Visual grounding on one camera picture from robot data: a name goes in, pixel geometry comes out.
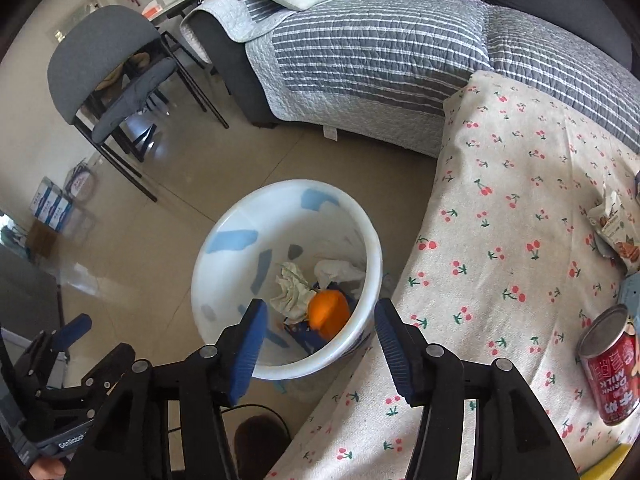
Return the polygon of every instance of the sofa leg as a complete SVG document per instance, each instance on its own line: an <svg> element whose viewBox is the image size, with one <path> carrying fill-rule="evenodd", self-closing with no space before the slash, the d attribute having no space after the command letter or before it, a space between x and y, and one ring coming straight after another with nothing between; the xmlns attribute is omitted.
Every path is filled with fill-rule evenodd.
<svg viewBox="0 0 640 480"><path fill-rule="evenodd" d="M269 128L271 130L278 126L276 123L252 123L252 125L256 128Z"/></svg>

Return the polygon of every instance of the gray chair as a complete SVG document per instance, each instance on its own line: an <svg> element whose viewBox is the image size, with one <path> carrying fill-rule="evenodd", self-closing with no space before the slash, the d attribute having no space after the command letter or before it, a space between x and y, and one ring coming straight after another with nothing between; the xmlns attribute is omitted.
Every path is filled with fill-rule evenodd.
<svg viewBox="0 0 640 480"><path fill-rule="evenodd" d="M119 65L126 63L132 54L151 50L159 55L142 73L129 75L130 82L122 93L104 107L96 98L96 87ZM75 126L95 149L154 202L157 198L133 176L142 174L128 164L106 144L109 136L118 143L125 154L133 154L142 161L151 140L155 125L134 141L120 128L130 115L145 107L149 95L158 85L176 72L200 107L206 111L205 102L220 123L228 124L213 103L197 85L191 75L168 48L152 23L135 10L123 6L107 6L97 9L76 25L58 45L47 70L49 92L53 104L69 124ZM97 124L91 130L78 117L78 110L86 104L96 114ZM142 150L137 144L145 137Z"/></svg>

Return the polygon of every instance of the white box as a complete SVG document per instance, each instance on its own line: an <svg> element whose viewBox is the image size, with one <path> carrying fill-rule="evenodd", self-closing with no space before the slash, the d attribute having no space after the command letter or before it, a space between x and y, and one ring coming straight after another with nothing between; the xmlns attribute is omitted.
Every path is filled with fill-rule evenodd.
<svg viewBox="0 0 640 480"><path fill-rule="evenodd" d="M43 224L60 231L72 207L64 192L45 177L31 201L30 210Z"/></svg>

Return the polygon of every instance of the screw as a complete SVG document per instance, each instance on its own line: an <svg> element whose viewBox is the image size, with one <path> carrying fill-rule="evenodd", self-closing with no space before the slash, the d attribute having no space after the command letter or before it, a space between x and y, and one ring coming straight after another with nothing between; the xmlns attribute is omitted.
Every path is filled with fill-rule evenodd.
<svg viewBox="0 0 640 480"><path fill-rule="evenodd" d="M504 357L495 360L495 365L503 372L508 372L513 368L513 363Z"/></svg>
<svg viewBox="0 0 640 480"><path fill-rule="evenodd" d="M442 357L444 355L444 348L440 345L427 346L427 354L431 357Z"/></svg>
<svg viewBox="0 0 640 480"><path fill-rule="evenodd" d="M144 359L140 359L139 361L136 361L131 365L131 371L133 371L133 373L135 374L141 374L147 368L149 368L149 363Z"/></svg>
<svg viewBox="0 0 640 480"><path fill-rule="evenodd" d="M218 353L218 349L214 345L204 345L200 349L200 357L204 357L205 359L209 359Z"/></svg>

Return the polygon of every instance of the orange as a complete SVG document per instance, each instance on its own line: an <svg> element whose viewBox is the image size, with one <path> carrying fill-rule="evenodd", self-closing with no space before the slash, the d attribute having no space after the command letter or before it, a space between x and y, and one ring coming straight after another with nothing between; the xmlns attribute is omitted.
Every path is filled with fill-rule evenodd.
<svg viewBox="0 0 640 480"><path fill-rule="evenodd" d="M309 301L306 315L309 326L316 330L322 339L331 341L342 327L347 324L349 305L344 294L339 290L320 290Z"/></svg>

